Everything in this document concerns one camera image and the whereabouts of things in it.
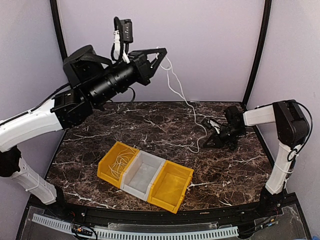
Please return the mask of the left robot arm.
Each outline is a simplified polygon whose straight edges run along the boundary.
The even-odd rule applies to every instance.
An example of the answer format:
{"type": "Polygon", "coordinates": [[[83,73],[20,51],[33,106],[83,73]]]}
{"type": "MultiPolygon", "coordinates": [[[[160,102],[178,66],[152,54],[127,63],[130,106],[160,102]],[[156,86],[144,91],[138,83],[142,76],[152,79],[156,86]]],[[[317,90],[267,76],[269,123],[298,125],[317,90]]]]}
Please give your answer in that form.
{"type": "Polygon", "coordinates": [[[147,86],[167,55],[165,48],[134,50],[117,62],[99,56],[86,45],[63,61],[68,84],[40,105],[0,123],[0,175],[36,196],[60,218],[70,206],[63,191],[36,173],[23,159],[18,145],[37,136],[81,125],[95,109],[126,92],[131,85],[147,86]]]}

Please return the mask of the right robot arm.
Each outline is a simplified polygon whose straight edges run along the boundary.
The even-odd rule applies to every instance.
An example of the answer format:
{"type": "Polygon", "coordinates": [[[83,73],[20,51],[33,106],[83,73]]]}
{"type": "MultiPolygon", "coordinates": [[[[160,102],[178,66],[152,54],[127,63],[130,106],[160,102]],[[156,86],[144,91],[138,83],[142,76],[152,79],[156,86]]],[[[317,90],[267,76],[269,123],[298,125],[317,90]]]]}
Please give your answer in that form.
{"type": "Polygon", "coordinates": [[[266,217],[276,211],[285,199],[285,188],[291,177],[301,150],[308,142],[313,130],[313,118],[306,117],[308,109],[294,99],[281,100],[255,109],[241,112],[234,105],[224,110],[226,123],[213,118],[205,118],[201,125],[211,130],[204,142],[204,148],[228,147],[234,150],[240,137],[245,136],[248,127],[273,124],[277,134],[278,151],[271,174],[262,187],[259,202],[253,211],[266,217]]]}

